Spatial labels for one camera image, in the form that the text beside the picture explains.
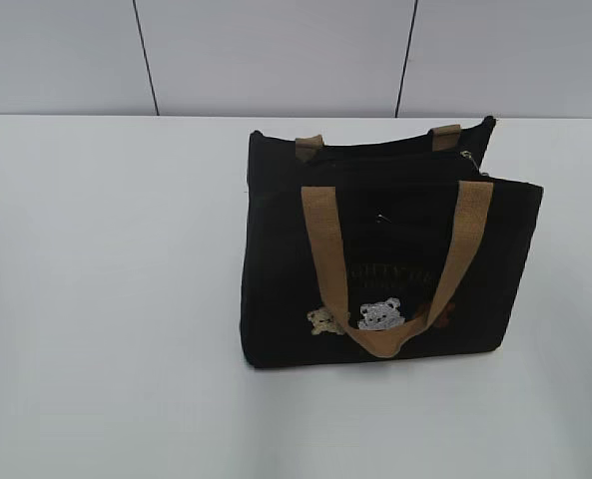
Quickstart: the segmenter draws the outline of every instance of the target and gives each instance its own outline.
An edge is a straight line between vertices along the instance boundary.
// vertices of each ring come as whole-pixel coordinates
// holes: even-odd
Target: bag handle
[[[403,344],[433,325],[464,278],[484,236],[493,184],[459,182],[451,243],[428,312],[383,331],[357,329],[348,324],[348,286],[335,187],[302,187],[300,193],[324,306],[344,331],[369,353],[377,357],[393,357]]]
[[[459,136],[462,133],[462,127],[455,125],[446,125],[444,127],[431,128],[428,132],[432,137],[432,151],[439,152],[455,148],[459,143]]]

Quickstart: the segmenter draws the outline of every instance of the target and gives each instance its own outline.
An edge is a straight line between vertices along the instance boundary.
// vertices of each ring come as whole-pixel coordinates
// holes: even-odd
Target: white table
[[[0,478],[592,478],[592,120],[494,133],[545,187],[499,350],[244,362],[249,132],[456,121],[0,117]]]

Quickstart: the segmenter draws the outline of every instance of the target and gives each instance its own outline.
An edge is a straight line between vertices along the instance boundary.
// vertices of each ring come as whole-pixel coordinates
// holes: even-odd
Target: white wall
[[[419,0],[402,112],[592,117],[592,0]]]
[[[162,115],[391,117],[413,0],[137,0]],[[131,0],[0,0],[0,113],[153,115]],[[400,116],[592,117],[592,0],[419,0]]]
[[[0,0],[0,113],[154,113],[128,0]]]
[[[391,117],[412,0],[139,0],[161,114]]]

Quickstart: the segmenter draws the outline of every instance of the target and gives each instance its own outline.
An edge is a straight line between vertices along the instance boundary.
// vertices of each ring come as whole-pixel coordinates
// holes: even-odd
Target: canvas bag
[[[495,120],[379,145],[250,139],[242,288],[259,368],[496,348],[542,189],[480,173]]]

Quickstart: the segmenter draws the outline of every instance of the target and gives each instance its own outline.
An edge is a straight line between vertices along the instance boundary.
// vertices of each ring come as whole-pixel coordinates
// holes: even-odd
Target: metal zipper pull
[[[477,162],[475,162],[475,159],[473,158],[473,154],[471,152],[469,152],[468,150],[463,150],[461,152],[459,152],[460,156],[465,158],[466,160],[469,160],[473,166],[475,167],[475,170],[477,170],[477,173],[479,173],[480,175],[483,175],[484,177],[488,177],[488,173],[484,173],[481,172],[479,169],[479,165],[477,165]]]

